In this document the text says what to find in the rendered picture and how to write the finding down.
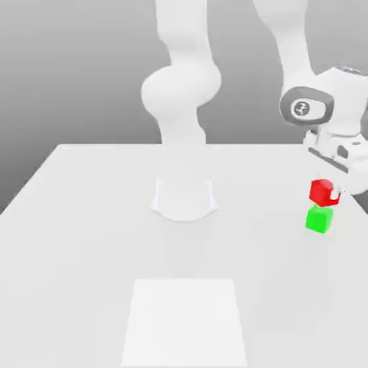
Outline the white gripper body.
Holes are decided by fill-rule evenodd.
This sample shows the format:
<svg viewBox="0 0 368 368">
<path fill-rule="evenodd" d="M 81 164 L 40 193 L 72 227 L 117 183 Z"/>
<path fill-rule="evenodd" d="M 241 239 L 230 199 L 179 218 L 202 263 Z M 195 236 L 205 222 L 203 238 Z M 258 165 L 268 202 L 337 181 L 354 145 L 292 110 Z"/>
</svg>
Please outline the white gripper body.
<svg viewBox="0 0 368 368">
<path fill-rule="evenodd" d="M 328 179 L 352 195 L 368 190 L 368 159 L 351 161 L 340 155 L 329 158 L 311 147 L 308 153 L 318 178 Z"/>
</svg>

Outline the small red cube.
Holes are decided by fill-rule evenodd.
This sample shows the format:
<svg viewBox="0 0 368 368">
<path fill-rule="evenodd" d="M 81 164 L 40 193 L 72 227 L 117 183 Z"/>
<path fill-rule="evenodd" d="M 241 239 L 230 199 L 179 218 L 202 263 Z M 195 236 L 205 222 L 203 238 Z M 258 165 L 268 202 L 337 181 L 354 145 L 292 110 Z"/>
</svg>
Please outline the small red cube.
<svg viewBox="0 0 368 368">
<path fill-rule="evenodd" d="M 339 203 L 338 201 L 332 201 L 330 194 L 332 188 L 336 186 L 330 180 L 316 179 L 310 184 L 309 198 L 320 207 L 331 207 Z"/>
</svg>

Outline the small green cube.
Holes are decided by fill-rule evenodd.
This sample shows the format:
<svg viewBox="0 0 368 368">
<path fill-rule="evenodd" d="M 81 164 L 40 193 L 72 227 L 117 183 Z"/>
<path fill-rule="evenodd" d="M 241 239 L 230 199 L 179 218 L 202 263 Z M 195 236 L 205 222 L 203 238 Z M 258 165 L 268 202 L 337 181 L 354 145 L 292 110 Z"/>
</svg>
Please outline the small green cube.
<svg viewBox="0 0 368 368">
<path fill-rule="evenodd" d="M 331 207 L 320 207 L 317 204 L 308 210 L 305 227 L 312 231 L 325 234 L 331 225 L 334 209 Z"/>
</svg>

